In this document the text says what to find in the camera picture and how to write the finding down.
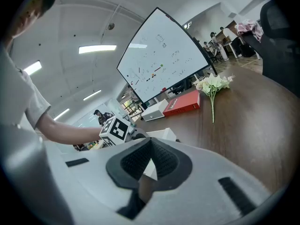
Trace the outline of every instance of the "red box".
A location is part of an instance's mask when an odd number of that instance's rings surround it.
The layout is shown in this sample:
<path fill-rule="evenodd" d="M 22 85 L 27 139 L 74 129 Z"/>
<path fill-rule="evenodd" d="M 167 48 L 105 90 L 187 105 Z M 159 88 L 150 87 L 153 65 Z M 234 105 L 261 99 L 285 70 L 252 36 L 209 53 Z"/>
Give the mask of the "red box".
<path fill-rule="evenodd" d="M 171 116 L 178 113 L 200 108 L 200 94 L 198 90 L 194 90 L 180 97 L 174 98 L 163 111 L 165 116 Z"/>

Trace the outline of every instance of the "ceiling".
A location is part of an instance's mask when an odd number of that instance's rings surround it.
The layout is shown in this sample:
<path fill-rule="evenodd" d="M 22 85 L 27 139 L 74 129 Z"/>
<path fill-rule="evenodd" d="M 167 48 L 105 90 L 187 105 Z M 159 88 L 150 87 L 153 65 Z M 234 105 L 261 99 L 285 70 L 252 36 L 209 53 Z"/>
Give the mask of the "ceiling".
<path fill-rule="evenodd" d="M 99 97 L 116 98 L 125 85 L 116 69 L 122 54 L 144 19 L 165 1 L 56 0 L 43 17 L 15 39 L 11 57 L 22 69 L 40 60 L 42 69 L 31 79 L 52 105 L 52 117 Z M 108 23 L 115 23 L 113 30 L 106 29 Z M 78 47 L 98 44 L 117 48 L 78 54 Z M 102 91 L 83 101 L 97 90 Z"/>

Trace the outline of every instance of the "fluorescent light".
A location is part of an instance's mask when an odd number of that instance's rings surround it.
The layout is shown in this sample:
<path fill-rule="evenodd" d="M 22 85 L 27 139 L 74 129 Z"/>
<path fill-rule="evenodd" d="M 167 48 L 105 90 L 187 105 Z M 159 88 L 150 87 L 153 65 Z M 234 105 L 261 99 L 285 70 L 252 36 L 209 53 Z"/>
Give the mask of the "fluorescent light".
<path fill-rule="evenodd" d="M 113 51 L 116 49 L 116 47 L 117 47 L 116 45 L 84 46 L 84 47 L 79 47 L 79 54 L 97 52 L 97 51 Z"/>
<path fill-rule="evenodd" d="M 101 92 L 101 90 L 99 90 L 99 91 L 97 91 L 97 92 L 94 92 L 93 94 L 91 94 L 91 95 L 85 97 L 83 100 L 85 101 L 86 99 L 89 99 L 90 97 L 96 95 L 96 94 L 99 93 L 99 92 Z"/>
<path fill-rule="evenodd" d="M 42 68 L 42 65 L 40 61 L 35 62 L 34 64 L 30 65 L 29 67 L 25 68 L 24 71 L 28 74 L 31 75 L 34 72 L 40 70 Z"/>
<path fill-rule="evenodd" d="M 57 120 L 58 118 L 60 118 L 62 115 L 64 115 L 66 112 L 69 112 L 70 111 L 70 109 L 69 108 L 67 108 L 65 111 L 63 111 L 60 115 L 58 115 L 55 119 L 53 119 L 53 120 Z"/>
<path fill-rule="evenodd" d="M 136 43 L 130 43 L 128 47 L 131 47 L 131 48 L 146 48 L 147 45 L 144 45 L 144 44 L 136 44 Z"/>

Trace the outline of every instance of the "brown table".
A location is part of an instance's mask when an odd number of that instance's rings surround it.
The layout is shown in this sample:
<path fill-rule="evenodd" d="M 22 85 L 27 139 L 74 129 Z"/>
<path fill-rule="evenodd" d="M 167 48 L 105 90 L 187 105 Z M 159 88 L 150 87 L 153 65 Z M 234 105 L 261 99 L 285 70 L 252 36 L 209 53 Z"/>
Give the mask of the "brown table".
<path fill-rule="evenodd" d="M 221 154 L 271 192 L 277 191 L 287 185 L 297 166 L 300 100 L 271 79 L 242 67 L 232 66 L 220 76 L 232 74 L 236 77 L 230 89 L 215 97 L 214 124 L 210 100 L 201 94 L 200 109 L 148 122 L 138 119 L 137 127 L 146 132 L 171 128 L 182 143 Z"/>

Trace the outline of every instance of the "floor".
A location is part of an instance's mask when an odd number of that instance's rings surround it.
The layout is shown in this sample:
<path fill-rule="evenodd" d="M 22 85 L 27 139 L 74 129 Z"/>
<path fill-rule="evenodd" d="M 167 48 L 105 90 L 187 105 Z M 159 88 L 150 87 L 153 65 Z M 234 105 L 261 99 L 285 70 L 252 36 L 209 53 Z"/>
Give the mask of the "floor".
<path fill-rule="evenodd" d="M 263 59 L 258 59 L 256 55 L 253 55 L 250 58 L 240 57 L 235 58 L 233 54 L 228 56 L 228 61 L 215 62 L 214 66 L 218 73 L 223 72 L 228 69 L 230 66 L 240 66 L 243 68 L 250 69 L 259 74 L 263 73 Z"/>

